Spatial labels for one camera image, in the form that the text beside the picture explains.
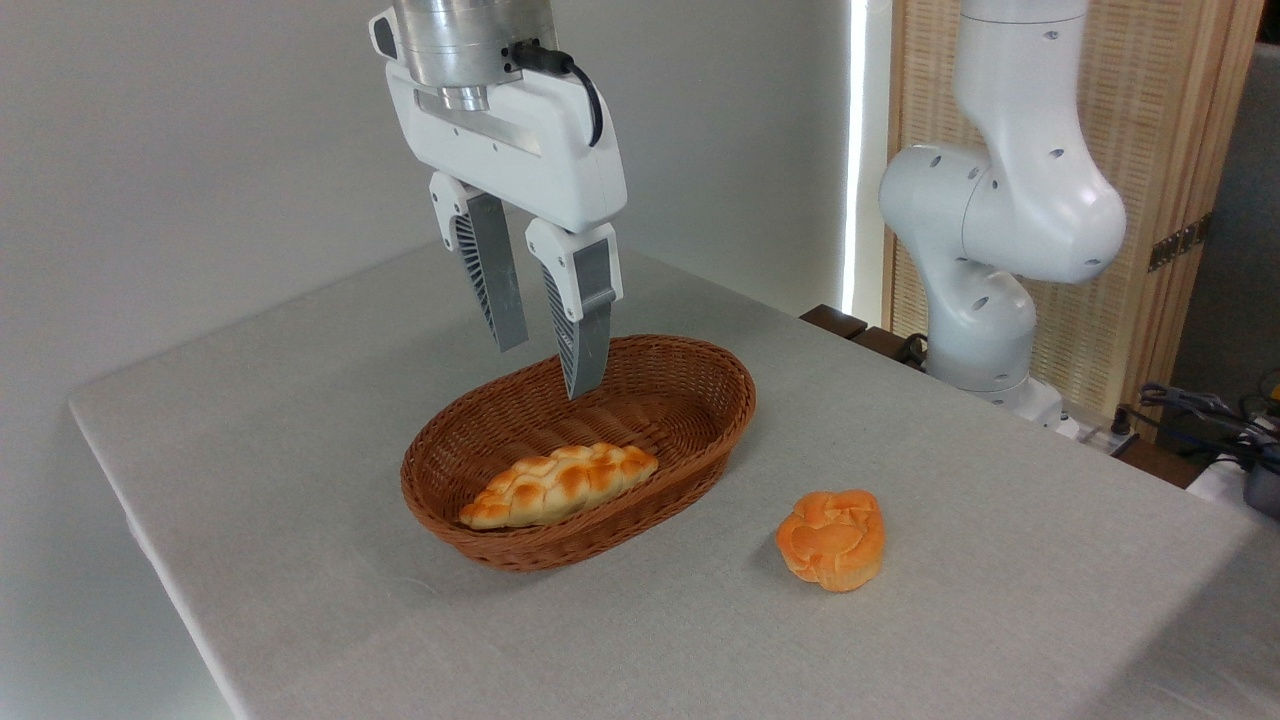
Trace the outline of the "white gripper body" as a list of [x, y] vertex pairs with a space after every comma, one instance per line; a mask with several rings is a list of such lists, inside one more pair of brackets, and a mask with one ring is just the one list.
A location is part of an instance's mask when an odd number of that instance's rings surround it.
[[572, 78], [532, 70], [488, 90], [485, 111], [452, 111], [408, 70], [385, 64], [406, 142], [424, 164], [535, 217], [581, 232], [618, 215], [625, 172], [609, 117], [590, 146], [591, 114]]

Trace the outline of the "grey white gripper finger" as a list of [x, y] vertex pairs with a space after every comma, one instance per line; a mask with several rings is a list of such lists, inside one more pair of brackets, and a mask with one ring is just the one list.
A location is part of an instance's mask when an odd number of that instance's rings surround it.
[[503, 202], [439, 170], [429, 188], [442, 240], [460, 255], [497, 347], [522, 345], [529, 332]]
[[623, 297], [614, 227], [571, 233], [544, 219], [526, 231], [541, 264], [561, 370], [570, 398], [602, 383], [611, 348], [612, 304]]

